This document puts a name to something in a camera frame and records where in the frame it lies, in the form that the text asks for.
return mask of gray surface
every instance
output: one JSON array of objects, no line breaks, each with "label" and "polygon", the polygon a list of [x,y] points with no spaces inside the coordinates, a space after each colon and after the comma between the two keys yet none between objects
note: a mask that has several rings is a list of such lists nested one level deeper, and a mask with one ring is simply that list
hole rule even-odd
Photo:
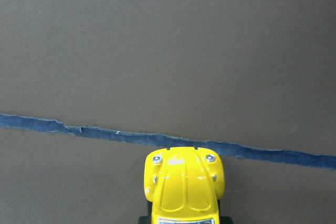
[{"label": "gray surface", "polygon": [[[336,155],[335,17],[336,0],[0,0],[1,112]],[[0,135],[0,223],[145,214],[153,148]],[[335,222],[335,172],[224,163],[236,224]]]}]

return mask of yellow car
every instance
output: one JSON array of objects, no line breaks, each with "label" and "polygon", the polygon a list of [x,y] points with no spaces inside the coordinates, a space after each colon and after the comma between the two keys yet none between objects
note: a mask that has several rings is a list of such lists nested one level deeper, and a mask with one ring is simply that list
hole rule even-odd
[{"label": "yellow car", "polygon": [[139,224],[231,224],[219,216],[224,194],[222,161],[206,148],[171,147],[145,161],[144,192],[148,216]]}]

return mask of blue tape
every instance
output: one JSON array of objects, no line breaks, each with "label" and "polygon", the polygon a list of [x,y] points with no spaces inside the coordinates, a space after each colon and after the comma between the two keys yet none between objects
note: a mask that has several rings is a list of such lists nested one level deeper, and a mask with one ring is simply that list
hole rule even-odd
[{"label": "blue tape", "polygon": [[19,128],[38,132],[56,132],[157,147],[204,147],[214,150],[219,155],[230,157],[242,157],[284,164],[336,169],[336,156],[315,155],[288,150],[253,148],[234,143],[200,141],[162,134],[121,132],[89,126],[66,126],[57,120],[31,118],[20,115],[0,114],[0,127]]}]

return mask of blue line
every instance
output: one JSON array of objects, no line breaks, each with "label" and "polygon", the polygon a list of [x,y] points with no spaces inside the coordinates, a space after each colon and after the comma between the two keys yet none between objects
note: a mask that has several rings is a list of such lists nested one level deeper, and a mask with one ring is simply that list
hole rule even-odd
[{"label": "blue line", "polygon": [[284,164],[336,169],[336,156],[315,155],[288,150],[253,148],[234,143],[200,141],[162,134],[121,132],[89,126],[66,126],[57,120],[31,118],[20,115],[0,114],[0,127],[26,129],[38,132],[56,132],[71,134],[74,136],[152,145],[157,147],[204,147],[216,151],[219,155],[230,157],[243,157]]}]

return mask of toy car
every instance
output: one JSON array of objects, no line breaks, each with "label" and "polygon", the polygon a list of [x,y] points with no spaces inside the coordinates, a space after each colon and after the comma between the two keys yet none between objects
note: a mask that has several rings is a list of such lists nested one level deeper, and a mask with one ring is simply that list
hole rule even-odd
[{"label": "toy car", "polygon": [[148,215],[138,224],[233,224],[219,216],[224,194],[222,161],[206,148],[171,147],[145,161],[144,193]]}]

